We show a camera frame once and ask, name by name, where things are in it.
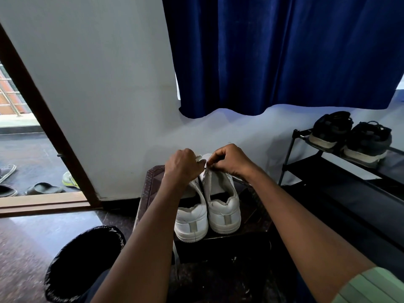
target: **door frame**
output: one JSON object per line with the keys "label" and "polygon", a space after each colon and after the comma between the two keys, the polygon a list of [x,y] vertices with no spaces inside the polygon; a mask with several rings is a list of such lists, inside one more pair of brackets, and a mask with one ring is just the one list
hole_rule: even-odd
{"label": "door frame", "polygon": [[53,147],[58,152],[58,156],[60,156],[74,180],[78,183],[87,202],[94,208],[101,207],[101,202],[95,192],[93,184],[74,154],[73,149],[70,147],[70,144],[45,103],[41,93],[35,86],[27,68],[1,23],[0,43],[0,62],[20,91]]}

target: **curtain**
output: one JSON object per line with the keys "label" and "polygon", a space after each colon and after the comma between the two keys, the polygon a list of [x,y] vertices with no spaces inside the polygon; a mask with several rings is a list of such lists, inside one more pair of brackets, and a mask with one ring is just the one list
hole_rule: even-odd
{"label": "curtain", "polygon": [[181,107],[385,109],[404,73],[404,0],[163,0]]}

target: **person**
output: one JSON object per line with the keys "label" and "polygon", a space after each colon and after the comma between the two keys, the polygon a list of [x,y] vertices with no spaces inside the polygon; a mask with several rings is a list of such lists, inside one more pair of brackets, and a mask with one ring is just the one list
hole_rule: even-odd
{"label": "person", "polygon": [[[318,303],[404,301],[401,281],[306,210],[239,147],[230,144],[216,150],[206,164],[252,185]],[[190,149],[169,158],[157,196],[91,303],[166,300],[179,200],[204,167],[205,161],[196,162]]]}

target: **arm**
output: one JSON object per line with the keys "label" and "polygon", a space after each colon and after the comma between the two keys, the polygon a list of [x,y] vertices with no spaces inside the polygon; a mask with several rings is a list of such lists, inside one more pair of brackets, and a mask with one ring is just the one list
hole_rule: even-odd
{"label": "arm", "polygon": [[317,302],[331,302],[349,280],[376,266],[279,187],[237,146],[216,150],[207,165],[253,186]]}
{"label": "arm", "polygon": [[165,302],[169,286],[173,230],[179,200],[203,170],[195,154],[178,150],[152,204],[139,221],[91,303]]}

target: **forearm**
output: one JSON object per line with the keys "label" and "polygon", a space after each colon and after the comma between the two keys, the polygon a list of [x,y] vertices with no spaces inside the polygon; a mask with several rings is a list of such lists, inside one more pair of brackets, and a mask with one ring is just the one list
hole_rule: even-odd
{"label": "forearm", "polygon": [[262,170],[245,176],[270,214],[291,258],[319,303],[331,302],[353,277],[375,267]]}
{"label": "forearm", "polygon": [[165,302],[173,229],[185,187],[163,179],[157,196],[100,286],[92,303]]}

